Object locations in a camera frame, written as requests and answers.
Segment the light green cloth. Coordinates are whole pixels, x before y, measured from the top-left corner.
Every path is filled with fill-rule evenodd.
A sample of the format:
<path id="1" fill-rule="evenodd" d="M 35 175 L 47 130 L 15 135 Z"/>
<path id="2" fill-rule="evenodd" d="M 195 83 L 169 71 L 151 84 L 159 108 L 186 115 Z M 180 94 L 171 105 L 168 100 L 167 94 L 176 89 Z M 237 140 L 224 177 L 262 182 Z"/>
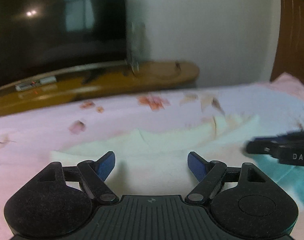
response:
<path id="1" fill-rule="evenodd" d="M 280 165 L 267 155 L 249 155 L 244 150 L 253 137 L 280 133 L 276 124 L 256 115 L 215 116 L 195 127 L 160 133 L 134 129 L 107 140 L 53 151 L 50 156 L 64 166 L 74 166 L 114 152 L 115 168 L 106 183 L 118 195 L 186 195 L 196 185 L 187 166 L 190 152 L 228 166 L 252 162 L 298 201 L 304 211 L 304 168 Z"/>

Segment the black curved television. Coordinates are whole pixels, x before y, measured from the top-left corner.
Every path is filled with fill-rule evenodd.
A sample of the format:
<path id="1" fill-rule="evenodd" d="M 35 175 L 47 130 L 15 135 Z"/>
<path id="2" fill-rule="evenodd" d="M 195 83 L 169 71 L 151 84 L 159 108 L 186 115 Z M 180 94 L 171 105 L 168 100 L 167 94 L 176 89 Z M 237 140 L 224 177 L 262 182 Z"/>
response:
<path id="1" fill-rule="evenodd" d="M 127 0 L 0 0 L 0 87 L 124 61 Z"/>

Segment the wooden TV cabinet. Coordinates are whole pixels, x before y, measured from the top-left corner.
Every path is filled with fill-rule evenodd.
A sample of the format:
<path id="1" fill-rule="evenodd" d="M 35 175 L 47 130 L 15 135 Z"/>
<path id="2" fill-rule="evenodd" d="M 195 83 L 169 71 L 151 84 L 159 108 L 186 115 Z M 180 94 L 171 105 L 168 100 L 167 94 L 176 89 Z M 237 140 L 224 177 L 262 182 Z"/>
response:
<path id="1" fill-rule="evenodd" d="M 101 70 L 90 79 L 89 72 L 59 76 L 56 83 L 23 92 L 0 91 L 0 117 L 33 109 L 93 98 L 171 89 L 195 83 L 199 67 L 192 62 L 145 62 L 134 76 L 128 66 Z"/>

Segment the silver set-top box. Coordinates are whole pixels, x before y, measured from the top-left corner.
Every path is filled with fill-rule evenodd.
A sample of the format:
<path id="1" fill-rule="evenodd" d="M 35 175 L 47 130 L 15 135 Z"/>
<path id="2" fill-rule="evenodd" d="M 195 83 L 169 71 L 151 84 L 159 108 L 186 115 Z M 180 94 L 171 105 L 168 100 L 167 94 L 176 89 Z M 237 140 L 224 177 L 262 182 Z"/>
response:
<path id="1" fill-rule="evenodd" d="M 49 76 L 49 77 L 44 77 L 42 79 L 31 80 L 31 81 L 26 81 L 26 82 L 20 83 L 18 85 L 15 85 L 15 89 L 18 92 L 22 92 L 22 91 L 33 89 L 33 88 L 40 87 L 43 85 L 56 83 L 56 82 L 57 82 L 57 79 L 55 76 Z"/>

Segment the pink floral bed sheet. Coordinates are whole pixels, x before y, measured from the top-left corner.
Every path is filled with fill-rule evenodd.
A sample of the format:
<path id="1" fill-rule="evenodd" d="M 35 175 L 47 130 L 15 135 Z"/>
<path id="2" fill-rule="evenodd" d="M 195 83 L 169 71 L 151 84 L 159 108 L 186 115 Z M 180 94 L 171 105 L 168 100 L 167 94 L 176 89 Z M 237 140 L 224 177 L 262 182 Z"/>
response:
<path id="1" fill-rule="evenodd" d="M 160 133 L 228 115 L 259 116 L 281 133 L 304 128 L 304 86 L 283 75 L 271 84 L 114 96 L 0 118 L 0 239 L 12 237 L 3 215 L 5 203 L 53 161 L 51 152 L 134 129 Z M 304 239 L 300 206 L 292 236 Z"/>

